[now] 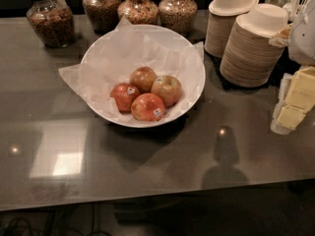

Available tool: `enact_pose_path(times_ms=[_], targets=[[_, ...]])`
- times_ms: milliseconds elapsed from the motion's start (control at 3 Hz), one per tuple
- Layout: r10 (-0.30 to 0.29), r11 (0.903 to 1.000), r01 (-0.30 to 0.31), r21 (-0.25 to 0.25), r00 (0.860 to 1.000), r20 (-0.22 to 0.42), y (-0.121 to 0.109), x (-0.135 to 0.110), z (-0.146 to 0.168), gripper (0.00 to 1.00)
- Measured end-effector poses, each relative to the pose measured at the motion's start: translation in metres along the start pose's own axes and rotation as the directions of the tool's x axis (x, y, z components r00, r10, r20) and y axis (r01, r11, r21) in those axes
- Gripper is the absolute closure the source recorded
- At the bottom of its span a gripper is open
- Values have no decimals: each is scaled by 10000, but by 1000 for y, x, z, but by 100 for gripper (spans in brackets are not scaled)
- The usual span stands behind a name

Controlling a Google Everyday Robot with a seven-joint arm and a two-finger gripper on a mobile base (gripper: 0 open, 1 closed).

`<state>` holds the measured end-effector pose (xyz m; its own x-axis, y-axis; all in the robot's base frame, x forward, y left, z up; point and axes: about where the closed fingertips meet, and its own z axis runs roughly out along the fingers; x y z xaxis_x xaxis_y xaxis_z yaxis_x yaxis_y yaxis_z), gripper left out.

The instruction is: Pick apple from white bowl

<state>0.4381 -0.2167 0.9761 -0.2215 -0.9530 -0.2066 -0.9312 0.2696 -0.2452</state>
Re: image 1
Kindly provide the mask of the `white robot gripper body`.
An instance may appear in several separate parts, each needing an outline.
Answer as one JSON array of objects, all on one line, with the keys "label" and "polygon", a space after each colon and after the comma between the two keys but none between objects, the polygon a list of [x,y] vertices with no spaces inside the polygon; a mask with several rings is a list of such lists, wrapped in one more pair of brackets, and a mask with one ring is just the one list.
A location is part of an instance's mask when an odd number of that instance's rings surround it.
[{"label": "white robot gripper body", "polygon": [[301,65],[315,65],[315,0],[296,16],[289,34],[289,58]]}]

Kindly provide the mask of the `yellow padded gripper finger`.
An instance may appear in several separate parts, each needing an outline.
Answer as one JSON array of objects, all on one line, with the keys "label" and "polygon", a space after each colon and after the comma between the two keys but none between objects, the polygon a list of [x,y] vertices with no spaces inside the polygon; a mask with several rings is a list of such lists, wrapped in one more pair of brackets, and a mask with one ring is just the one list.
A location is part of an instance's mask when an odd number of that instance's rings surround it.
[{"label": "yellow padded gripper finger", "polygon": [[291,24],[288,24],[269,39],[269,44],[278,48],[289,46],[290,30]]},{"label": "yellow padded gripper finger", "polygon": [[281,80],[279,101],[272,116],[271,130],[280,135],[294,131],[315,106],[315,67],[301,66]]}]

